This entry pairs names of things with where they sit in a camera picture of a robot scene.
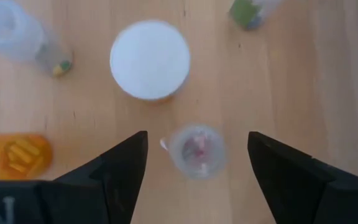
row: plastic container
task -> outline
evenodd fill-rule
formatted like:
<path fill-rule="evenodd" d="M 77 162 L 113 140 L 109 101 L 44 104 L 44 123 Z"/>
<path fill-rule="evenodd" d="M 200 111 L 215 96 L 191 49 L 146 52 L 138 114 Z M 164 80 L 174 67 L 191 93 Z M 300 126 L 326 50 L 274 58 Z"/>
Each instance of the plastic container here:
<path fill-rule="evenodd" d="M 141 100 L 160 101 L 185 82 L 190 51 L 185 38 L 167 22 L 141 21 L 124 29 L 110 54 L 118 85 Z"/>
<path fill-rule="evenodd" d="M 71 68 L 71 54 L 14 1 L 0 1 L 0 54 L 17 61 L 34 61 L 55 77 Z"/>
<path fill-rule="evenodd" d="M 245 29 L 256 29 L 282 0 L 235 0 L 230 14 Z"/>
<path fill-rule="evenodd" d="M 175 165 L 194 179 L 212 177 L 226 163 L 223 138 L 205 125 L 187 126 L 160 143 Z"/>
<path fill-rule="evenodd" d="M 38 134 L 0 134 L 0 179 L 33 179 L 52 161 L 48 141 Z"/>

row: wooden table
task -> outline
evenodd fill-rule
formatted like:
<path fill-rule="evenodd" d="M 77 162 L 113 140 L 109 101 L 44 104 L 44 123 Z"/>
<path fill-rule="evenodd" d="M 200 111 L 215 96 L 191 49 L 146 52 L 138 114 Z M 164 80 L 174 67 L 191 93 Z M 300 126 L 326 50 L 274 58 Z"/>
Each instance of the wooden table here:
<path fill-rule="evenodd" d="M 48 137 L 55 157 L 44 178 L 53 179 L 147 130 L 149 158 L 133 223 L 273 223 L 250 167 L 249 131 L 328 158 L 307 1 L 285 1 L 255 32 L 233 24 L 232 0 L 18 2 L 67 40 L 75 62 L 53 79 L 0 57 L 0 133 Z M 144 19 L 177 26 L 191 50 L 188 82 L 164 103 L 127 96 L 110 72 L 115 36 Z M 225 137 L 228 163 L 213 179 L 187 179 L 159 146 L 188 123 Z"/>

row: white round lid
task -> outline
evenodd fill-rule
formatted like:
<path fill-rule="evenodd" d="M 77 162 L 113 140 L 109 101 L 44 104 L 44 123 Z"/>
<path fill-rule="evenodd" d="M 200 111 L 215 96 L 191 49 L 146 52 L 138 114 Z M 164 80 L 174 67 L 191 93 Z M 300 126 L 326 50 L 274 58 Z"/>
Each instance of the white round lid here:
<path fill-rule="evenodd" d="M 179 31 L 162 21 L 137 22 L 116 38 L 111 72 L 128 94 L 143 100 L 165 98 L 184 83 L 190 51 Z"/>

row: green object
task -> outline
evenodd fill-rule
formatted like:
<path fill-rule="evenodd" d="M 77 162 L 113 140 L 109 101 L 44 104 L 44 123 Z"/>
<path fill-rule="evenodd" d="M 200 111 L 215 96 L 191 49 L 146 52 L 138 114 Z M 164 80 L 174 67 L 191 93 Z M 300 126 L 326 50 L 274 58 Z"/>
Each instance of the green object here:
<path fill-rule="evenodd" d="M 251 22 L 258 16 L 260 6 L 255 5 L 251 0 L 235 0 L 230 15 L 236 23 L 245 29 L 249 28 Z"/>
<path fill-rule="evenodd" d="M 62 70 L 65 72 L 65 71 L 68 71 L 70 68 L 71 68 L 71 62 L 70 61 L 64 61 L 60 64 Z"/>

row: black plastic part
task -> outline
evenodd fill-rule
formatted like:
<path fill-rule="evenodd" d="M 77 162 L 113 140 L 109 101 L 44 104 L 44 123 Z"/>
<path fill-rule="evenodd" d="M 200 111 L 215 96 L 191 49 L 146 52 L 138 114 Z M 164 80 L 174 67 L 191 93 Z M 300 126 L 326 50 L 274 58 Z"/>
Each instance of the black plastic part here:
<path fill-rule="evenodd" d="M 358 177 L 257 132 L 248 152 L 277 224 L 358 223 Z"/>
<path fill-rule="evenodd" d="M 54 181 L 0 181 L 0 223 L 130 224 L 147 150 L 141 131 Z"/>

